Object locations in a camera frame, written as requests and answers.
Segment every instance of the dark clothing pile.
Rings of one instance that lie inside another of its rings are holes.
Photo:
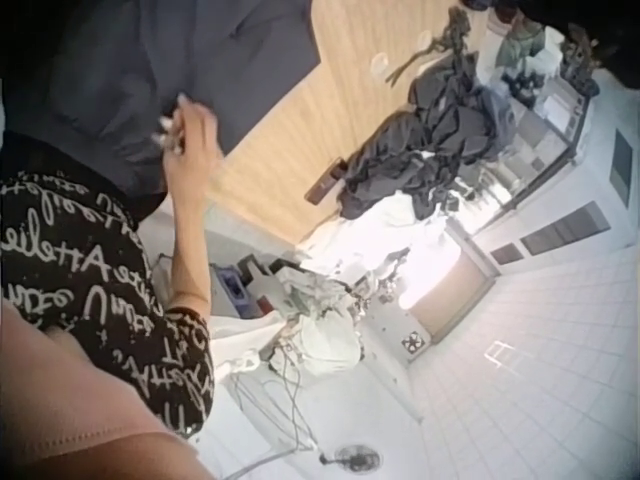
[[[400,190],[413,197],[416,218],[447,200],[461,164],[494,160],[513,139],[506,99],[477,86],[476,56],[451,55],[411,85],[413,112],[390,117],[349,159],[341,216],[355,219]]]
[[[6,128],[54,146],[129,197],[165,189],[150,137],[179,93],[215,112],[228,153],[320,61],[311,0],[76,4],[57,54],[28,81],[6,79]]]

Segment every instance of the bright light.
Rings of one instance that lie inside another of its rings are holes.
[[[446,233],[432,244],[414,244],[398,272],[405,287],[398,297],[400,307],[407,310],[429,293],[451,271],[460,253],[460,245]]]

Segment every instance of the pink fabric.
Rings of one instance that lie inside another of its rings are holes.
[[[5,300],[1,318],[2,442],[17,465],[132,435],[173,436],[133,387],[67,353]]]

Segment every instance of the black patterned garment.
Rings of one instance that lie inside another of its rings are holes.
[[[18,164],[28,172],[12,172],[5,167],[21,149],[5,147],[3,297],[40,330],[72,334],[96,367],[135,387],[168,428],[183,436],[200,430],[214,390],[206,322],[189,309],[163,310],[118,192],[92,172],[52,171],[56,162],[47,158],[25,158]]]

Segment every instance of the wooden panel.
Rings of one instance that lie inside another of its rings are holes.
[[[447,276],[411,308],[411,314],[437,343],[442,332],[448,333],[450,325],[461,319],[469,303],[485,293],[490,282],[463,252]]]
[[[338,157],[348,157],[406,103],[418,65],[391,88],[383,77],[418,49],[422,32],[440,34],[457,0],[316,0],[313,24],[322,63],[254,128],[212,181],[222,207],[292,244],[337,212],[304,195]],[[486,15],[469,12],[470,48]],[[385,53],[385,75],[371,60]]]

